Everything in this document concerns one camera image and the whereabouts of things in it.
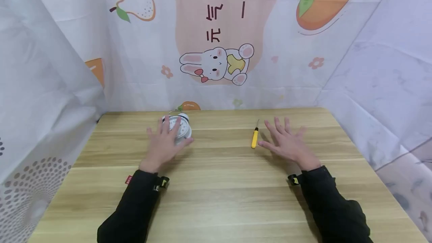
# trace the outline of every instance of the red label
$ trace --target red label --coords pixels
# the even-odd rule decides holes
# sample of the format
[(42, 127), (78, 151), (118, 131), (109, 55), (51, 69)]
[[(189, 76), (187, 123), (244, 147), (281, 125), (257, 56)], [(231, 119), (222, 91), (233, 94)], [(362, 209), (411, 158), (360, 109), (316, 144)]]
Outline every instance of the red label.
[(132, 176), (129, 175), (129, 176), (127, 177), (127, 180), (126, 180), (125, 184), (129, 184), (129, 183), (131, 182), (131, 179), (132, 179)]

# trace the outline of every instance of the wooden table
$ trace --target wooden table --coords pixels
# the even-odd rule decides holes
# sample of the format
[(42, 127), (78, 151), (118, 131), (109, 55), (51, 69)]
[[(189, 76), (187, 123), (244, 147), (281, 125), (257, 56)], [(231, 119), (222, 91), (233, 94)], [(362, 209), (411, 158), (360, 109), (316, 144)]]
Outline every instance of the wooden table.
[[(298, 171), (270, 152), (251, 149), (269, 137), (264, 119), (289, 116), (331, 174), (341, 194), (363, 207), (375, 243), (426, 242), (345, 132), (323, 108), (191, 111), (195, 141), (164, 175), (171, 179), (154, 213), (149, 243), (316, 242), (317, 229), (299, 186)], [(146, 127), (162, 112), (104, 115), (29, 242), (96, 242), (98, 226), (116, 208), (125, 180), (145, 155)]]

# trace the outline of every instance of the green leaf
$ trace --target green leaf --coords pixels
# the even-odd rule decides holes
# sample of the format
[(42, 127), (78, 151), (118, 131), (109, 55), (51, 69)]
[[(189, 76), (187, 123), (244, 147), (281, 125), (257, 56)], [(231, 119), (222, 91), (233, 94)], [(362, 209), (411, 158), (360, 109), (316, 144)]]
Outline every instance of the green leaf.
[(124, 10), (122, 10), (121, 8), (119, 8), (119, 7), (117, 7), (117, 15), (121, 18), (121, 19), (123, 19), (123, 20), (125, 20), (125, 21), (127, 21), (127, 22), (131, 22), (131, 20), (129, 19), (129, 16), (128, 16), (128, 14), (124, 11)]
[(298, 4), (298, 16), (301, 17), (312, 6), (314, 0), (300, 0)]

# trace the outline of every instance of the cartoon rabbit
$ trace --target cartoon rabbit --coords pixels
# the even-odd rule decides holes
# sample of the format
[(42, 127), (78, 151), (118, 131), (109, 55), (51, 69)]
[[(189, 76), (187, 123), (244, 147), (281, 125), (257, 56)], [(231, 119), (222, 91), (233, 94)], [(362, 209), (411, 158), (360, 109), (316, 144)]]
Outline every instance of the cartoon rabbit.
[(200, 76), (201, 83), (222, 78), (241, 86), (247, 79), (249, 59), (254, 55), (251, 44), (243, 44), (238, 50), (216, 47), (203, 53), (186, 53), (181, 56), (180, 70), (184, 73)]

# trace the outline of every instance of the pear illustration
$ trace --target pear illustration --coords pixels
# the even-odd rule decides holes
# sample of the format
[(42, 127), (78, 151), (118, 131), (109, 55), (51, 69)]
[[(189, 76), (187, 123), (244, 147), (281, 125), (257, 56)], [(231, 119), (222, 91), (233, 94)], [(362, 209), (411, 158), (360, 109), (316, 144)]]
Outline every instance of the pear illustration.
[(156, 16), (156, 5), (154, 0), (120, 0), (116, 3), (116, 7), (112, 7), (109, 11), (117, 11), (117, 15), (129, 23), (131, 22), (129, 15), (149, 22)]

